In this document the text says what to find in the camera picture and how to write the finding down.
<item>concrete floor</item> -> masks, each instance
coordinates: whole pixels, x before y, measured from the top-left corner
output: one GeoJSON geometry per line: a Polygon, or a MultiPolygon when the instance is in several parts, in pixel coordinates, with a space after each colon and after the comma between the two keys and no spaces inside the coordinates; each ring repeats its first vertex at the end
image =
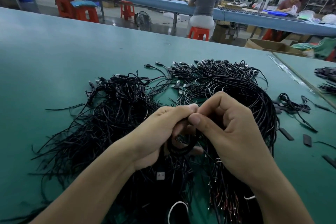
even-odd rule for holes
{"type": "MultiPolygon", "coordinates": [[[[48,14],[53,16],[58,16],[57,6],[55,5],[55,0],[36,0],[39,10],[42,14],[48,14]]],[[[144,11],[149,14],[152,20],[151,31],[160,34],[175,35],[179,37],[186,37],[187,35],[187,24],[188,16],[181,16],[181,22],[178,22],[176,29],[173,30],[172,22],[173,19],[165,16],[163,13],[158,11],[149,10],[146,8],[135,7],[135,13],[144,11]]],[[[100,8],[97,8],[98,15],[101,14],[100,8]]],[[[105,21],[100,20],[101,23],[105,23],[111,26],[125,27],[137,30],[137,26],[134,23],[134,19],[129,19],[125,21],[123,18],[120,18],[120,7],[115,8],[104,8],[105,21]]],[[[245,30],[240,30],[239,37],[235,35],[235,40],[233,40],[232,45],[235,46],[245,46],[247,39],[250,37],[251,33],[246,32],[245,30]]],[[[284,43],[290,44],[291,40],[283,40],[284,43]]]]}

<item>green cloth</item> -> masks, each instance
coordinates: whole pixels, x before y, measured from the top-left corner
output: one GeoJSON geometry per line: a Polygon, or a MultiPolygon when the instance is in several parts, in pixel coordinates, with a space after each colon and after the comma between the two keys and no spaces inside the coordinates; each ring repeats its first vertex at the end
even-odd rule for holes
{"type": "Polygon", "coordinates": [[[325,59],[336,47],[336,38],[325,37],[318,43],[318,45],[302,43],[302,44],[293,44],[292,47],[301,51],[313,49],[315,58],[325,59]]]}

